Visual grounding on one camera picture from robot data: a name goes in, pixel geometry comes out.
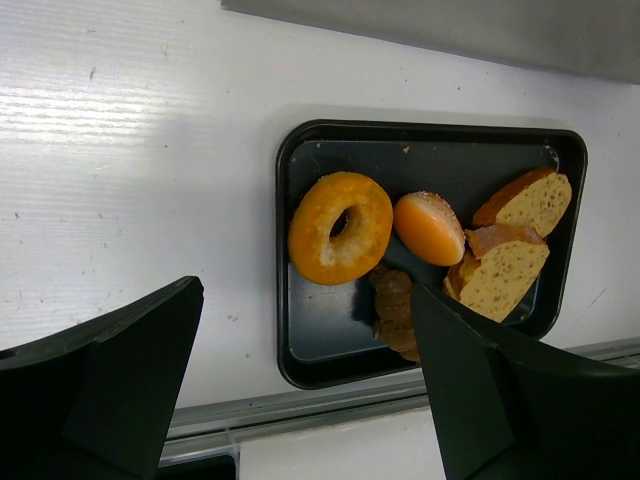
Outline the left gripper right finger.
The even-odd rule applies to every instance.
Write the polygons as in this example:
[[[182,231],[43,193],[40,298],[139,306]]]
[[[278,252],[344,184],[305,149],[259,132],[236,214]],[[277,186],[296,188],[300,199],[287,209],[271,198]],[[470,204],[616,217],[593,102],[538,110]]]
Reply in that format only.
[[[639,374],[416,285],[414,332],[450,479],[635,479]]]

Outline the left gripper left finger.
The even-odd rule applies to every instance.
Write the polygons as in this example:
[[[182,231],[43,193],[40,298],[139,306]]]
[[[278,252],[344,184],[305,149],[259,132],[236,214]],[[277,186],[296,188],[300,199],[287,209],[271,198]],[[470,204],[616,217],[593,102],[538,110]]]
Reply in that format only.
[[[2,350],[2,478],[153,478],[203,303],[186,276]]]

